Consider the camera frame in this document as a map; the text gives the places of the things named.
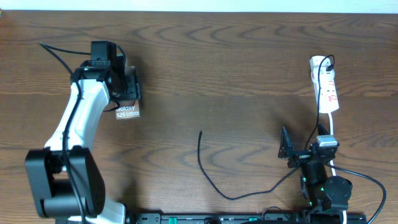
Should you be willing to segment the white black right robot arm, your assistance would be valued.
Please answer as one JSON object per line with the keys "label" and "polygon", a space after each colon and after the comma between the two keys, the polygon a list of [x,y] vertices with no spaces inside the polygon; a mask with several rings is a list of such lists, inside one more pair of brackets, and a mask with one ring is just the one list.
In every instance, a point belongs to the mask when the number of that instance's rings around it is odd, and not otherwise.
{"label": "white black right robot arm", "polygon": [[315,143],[309,149],[295,150],[287,130],[281,129],[278,158],[287,159],[289,168],[302,171],[302,192],[309,199],[310,208],[303,211],[303,219],[310,223],[313,216],[338,216],[348,209],[352,183],[341,176],[326,173],[325,166],[335,158],[340,145],[322,124]]}

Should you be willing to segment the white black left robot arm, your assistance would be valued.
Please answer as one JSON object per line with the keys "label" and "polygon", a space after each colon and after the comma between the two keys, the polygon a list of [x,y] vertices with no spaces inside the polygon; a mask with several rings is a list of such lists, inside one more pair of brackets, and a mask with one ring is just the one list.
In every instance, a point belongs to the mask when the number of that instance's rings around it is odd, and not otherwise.
{"label": "white black left robot arm", "polygon": [[106,196],[91,149],[104,108],[110,101],[105,81],[80,78],[58,128],[41,150],[25,158],[30,189],[40,217],[56,221],[127,223],[125,205]]}

